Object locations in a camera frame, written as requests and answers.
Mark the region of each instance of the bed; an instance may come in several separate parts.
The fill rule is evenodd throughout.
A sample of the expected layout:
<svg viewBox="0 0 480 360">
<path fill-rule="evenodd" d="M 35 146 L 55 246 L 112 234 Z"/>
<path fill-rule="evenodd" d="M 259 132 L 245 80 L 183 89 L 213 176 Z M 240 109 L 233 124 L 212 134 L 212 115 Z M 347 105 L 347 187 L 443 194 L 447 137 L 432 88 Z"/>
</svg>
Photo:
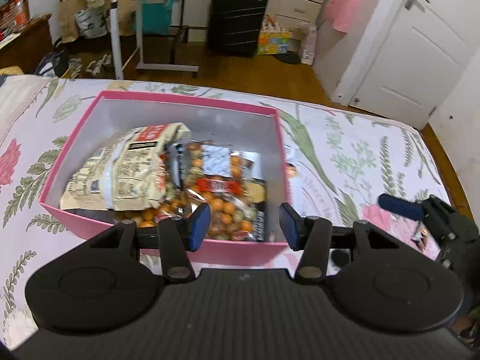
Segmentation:
<svg viewBox="0 0 480 360">
<path fill-rule="evenodd" d="M 278 110 L 293 206 L 335 226 L 366 219 L 416 248 L 416 223 L 381 210 L 379 194 L 409 200 L 434 194 L 448 202 L 433 158 L 419 133 L 400 122 L 310 103 L 183 84 L 0 77 L 1 339 L 11 349 L 35 331 L 23 294 L 29 276 L 82 240 L 48 214 L 38 195 L 66 138 L 103 90 L 144 91 L 261 104 Z M 439 250 L 428 239 L 423 251 Z M 264 267 L 292 272 L 300 252 L 286 250 Z M 141 261 L 160 273 L 158 257 Z M 208 264 L 194 263 L 198 272 Z"/>
</svg>

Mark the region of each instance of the brown paper bag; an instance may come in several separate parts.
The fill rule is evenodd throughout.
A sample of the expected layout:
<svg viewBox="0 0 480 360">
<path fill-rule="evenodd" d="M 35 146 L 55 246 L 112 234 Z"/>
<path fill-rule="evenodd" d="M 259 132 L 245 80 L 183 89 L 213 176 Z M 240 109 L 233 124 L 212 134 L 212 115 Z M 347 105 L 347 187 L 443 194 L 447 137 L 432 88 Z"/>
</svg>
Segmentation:
<svg viewBox="0 0 480 360">
<path fill-rule="evenodd" d="M 106 9 L 110 9 L 111 2 L 107 0 L 105 4 Z M 137 10 L 136 0 L 118 0 L 118 31 L 120 36 L 134 35 L 135 16 L 132 12 Z M 110 17 L 108 20 L 108 27 L 110 30 Z"/>
<path fill-rule="evenodd" d="M 61 26 L 61 39 L 64 43 L 75 41 L 80 33 L 78 32 L 75 14 L 87 8 L 85 0 L 62 1 L 58 6 L 58 19 Z"/>
</svg>

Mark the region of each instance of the round black pad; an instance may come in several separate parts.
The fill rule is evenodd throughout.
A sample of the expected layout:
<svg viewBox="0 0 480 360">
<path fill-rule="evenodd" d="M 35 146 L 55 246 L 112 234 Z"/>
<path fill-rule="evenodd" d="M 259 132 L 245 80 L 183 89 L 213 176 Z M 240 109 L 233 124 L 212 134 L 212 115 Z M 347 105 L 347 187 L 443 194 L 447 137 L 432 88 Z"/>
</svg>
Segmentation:
<svg viewBox="0 0 480 360">
<path fill-rule="evenodd" d="M 330 257 L 332 258 L 333 263 L 339 268 L 343 268 L 350 263 L 349 254 L 342 249 L 333 250 Z"/>
<path fill-rule="evenodd" d="M 298 65 L 300 63 L 299 55 L 293 51 L 287 51 L 285 54 L 274 54 L 274 57 L 289 65 Z"/>
<path fill-rule="evenodd" d="M 36 271 L 25 298 L 37 323 L 64 333 L 95 333 L 144 313 L 157 294 L 155 276 L 112 249 L 67 253 Z"/>
<path fill-rule="evenodd" d="M 335 277 L 333 296 L 368 326 L 414 333 L 449 323 L 463 300 L 457 276 L 419 253 L 375 250 Z"/>
</svg>

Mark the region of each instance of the pink bag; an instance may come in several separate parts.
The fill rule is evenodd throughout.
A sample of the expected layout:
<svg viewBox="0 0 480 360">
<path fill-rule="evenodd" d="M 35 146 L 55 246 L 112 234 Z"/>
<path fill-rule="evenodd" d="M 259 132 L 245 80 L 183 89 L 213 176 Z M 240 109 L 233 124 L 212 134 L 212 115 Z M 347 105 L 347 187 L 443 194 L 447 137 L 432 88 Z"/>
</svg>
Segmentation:
<svg viewBox="0 0 480 360">
<path fill-rule="evenodd" d="M 349 32 L 359 6 L 360 0 L 330 0 L 325 7 L 325 18 L 332 21 L 334 30 Z"/>
<path fill-rule="evenodd" d="M 334 21 L 346 0 L 330 0 L 325 7 L 325 19 Z"/>
</svg>

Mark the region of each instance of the pink box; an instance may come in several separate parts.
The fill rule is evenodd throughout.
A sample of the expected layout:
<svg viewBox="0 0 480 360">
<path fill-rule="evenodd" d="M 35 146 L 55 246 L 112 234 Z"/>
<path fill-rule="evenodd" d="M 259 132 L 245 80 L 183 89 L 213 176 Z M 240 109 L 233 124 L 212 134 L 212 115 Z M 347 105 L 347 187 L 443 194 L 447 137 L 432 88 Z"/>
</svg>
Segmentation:
<svg viewBox="0 0 480 360">
<path fill-rule="evenodd" d="M 258 266 L 286 247 L 278 207 L 289 201 L 283 144 L 273 108 L 174 94 L 103 91 L 88 107 L 58 156 L 40 194 L 40 204 L 78 237 L 89 239 L 113 223 L 111 211 L 62 211 L 59 202 L 69 178 L 115 132 L 135 127 L 183 122 L 194 140 L 258 154 L 254 176 L 267 182 L 266 229 L 275 242 L 206 239 L 190 259 L 201 263 Z M 143 250 L 158 255 L 158 250 Z"/>
</svg>

